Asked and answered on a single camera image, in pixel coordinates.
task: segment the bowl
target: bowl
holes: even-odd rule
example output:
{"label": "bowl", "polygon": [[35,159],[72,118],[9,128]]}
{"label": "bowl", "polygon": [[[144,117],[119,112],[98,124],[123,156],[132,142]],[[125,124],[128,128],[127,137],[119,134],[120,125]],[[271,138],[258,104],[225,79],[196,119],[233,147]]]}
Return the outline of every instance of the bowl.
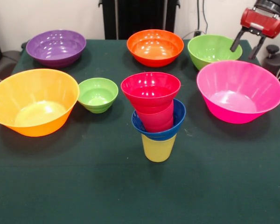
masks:
{"label": "bowl", "polygon": [[77,32],[51,30],[29,40],[26,51],[42,65],[56,69],[73,64],[85,46],[85,38]]}
{"label": "bowl", "polygon": [[118,95],[117,85],[107,78],[90,78],[79,84],[78,102],[92,113],[103,113]]}
{"label": "bowl", "polygon": [[163,67],[172,63],[182,52],[182,39],[169,31],[142,30],[131,35],[127,48],[133,57],[147,67]]}
{"label": "bowl", "polygon": [[176,135],[178,133],[178,131],[179,131],[180,127],[182,126],[182,123],[185,119],[185,116],[186,116],[185,105],[178,99],[174,99],[173,127],[172,128],[170,128],[166,131],[157,132],[157,133],[147,132],[136,111],[134,111],[132,114],[132,124],[138,132],[147,136],[148,138],[150,138],[152,140],[156,140],[156,141],[165,141],[165,140],[172,138],[174,135]]}
{"label": "bowl", "polygon": [[242,53],[239,45],[235,52],[230,50],[233,40],[220,35],[200,35],[188,42],[188,51],[195,67],[200,70],[205,65],[224,61],[238,60]]}
{"label": "bowl", "polygon": [[0,124],[39,137],[66,122],[79,96],[75,79],[52,69],[27,70],[0,82]]}
{"label": "bowl", "polygon": [[125,78],[120,87],[136,111],[149,114],[168,108],[181,82],[168,73],[142,72]]}
{"label": "bowl", "polygon": [[148,132],[166,131],[173,126],[173,100],[168,108],[159,113],[145,114],[137,112],[137,114]]}
{"label": "bowl", "polygon": [[198,73],[197,85],[210,112],[228,123],[248,123],[280,103],[278,79],[248,62],[209,64]]}

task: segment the green bowl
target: green bowl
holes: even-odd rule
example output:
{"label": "green bowl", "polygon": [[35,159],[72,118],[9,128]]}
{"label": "green bowl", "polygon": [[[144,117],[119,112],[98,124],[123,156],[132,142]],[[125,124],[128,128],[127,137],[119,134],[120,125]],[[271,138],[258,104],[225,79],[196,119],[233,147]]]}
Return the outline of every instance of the green bowl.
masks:
{"label": "green bowl", "polygon": [[204,66],[223,60],[238,60],[242,53],[239,45],[235,52],[230,50],[233,40],[220,35],[200,35],[188,42],[188,51],[198,70]]}
{"label": "green bowl", "polygon": [[118,95],[118,86],[107,78],[90,78],[79,84],[78,102],[92,113],[109,109]]}

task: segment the pink bowl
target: pink bowl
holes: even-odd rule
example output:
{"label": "pink bowl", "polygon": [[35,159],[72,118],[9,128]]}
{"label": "pink bowl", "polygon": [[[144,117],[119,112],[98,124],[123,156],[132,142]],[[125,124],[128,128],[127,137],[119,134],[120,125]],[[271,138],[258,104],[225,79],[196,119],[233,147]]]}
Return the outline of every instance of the pink bowl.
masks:
{"label": "pink bowl", "polygon": [[159,113],[136,112],[148,132],[163,132],[173,126],[173,100],[169,107]]}
{"label": "pink bowl", "polygon": [[280,103],[280,82],[252,63],[211,63],[197,76],[199,91],[210,112],[233,124],[248,123]]}
{"label": "pink bowl", "polygon": [[177,95],[180,80],[164,72],[142,72],[124,79],[120,85],[133,107],[141,113],[165,110]]}

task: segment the stacked cups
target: stacked cups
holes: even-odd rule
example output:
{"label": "stacked cups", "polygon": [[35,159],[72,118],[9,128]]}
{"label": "stacked cups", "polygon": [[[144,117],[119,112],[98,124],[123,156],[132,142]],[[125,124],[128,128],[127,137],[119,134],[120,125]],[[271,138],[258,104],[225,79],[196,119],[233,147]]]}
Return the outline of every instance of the stacked cups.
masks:
{"label": "stacked cups", "polygon": [[183,103],[174,99],[181,82],[168,73],[143,72],[127,77],[120,87],[135,108],[132,124],[141,133],[145,156],[165,161],[186,114]]}

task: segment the white wall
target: white wall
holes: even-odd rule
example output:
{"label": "white wall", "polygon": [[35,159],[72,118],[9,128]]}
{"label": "white wall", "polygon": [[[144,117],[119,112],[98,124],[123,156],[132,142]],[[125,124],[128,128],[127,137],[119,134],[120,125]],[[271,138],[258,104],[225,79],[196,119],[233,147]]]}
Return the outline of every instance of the white wall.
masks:
{"label": "white wall", "polygon": [[104,39],[98,0],[0,0],[0,47],[21,49],[34,35],[52,29],[75,30],[87,39]]}
{"label": "white wall", "polygon": [[[235,38],[240,18],[246,7],[252,7],[256,0],[205,0],[209,34],[221,34]],[[175,33],[184,36],[196,29],[196,0],[180,0],[177,8]],[[205,28],[200,16],[200,29]],[[72,29],[87,39],[104,39],[102,7],[98,0],[0,0],[0,46],[3,51],[20,49],[23,42],[34,35],[50,29]],[[246,34],[251,46],[259,37]],[[273,40],[266,40],[259,53],[259,59],[266,56],[265,46],[274,43],[280,47],[280,34]]]}

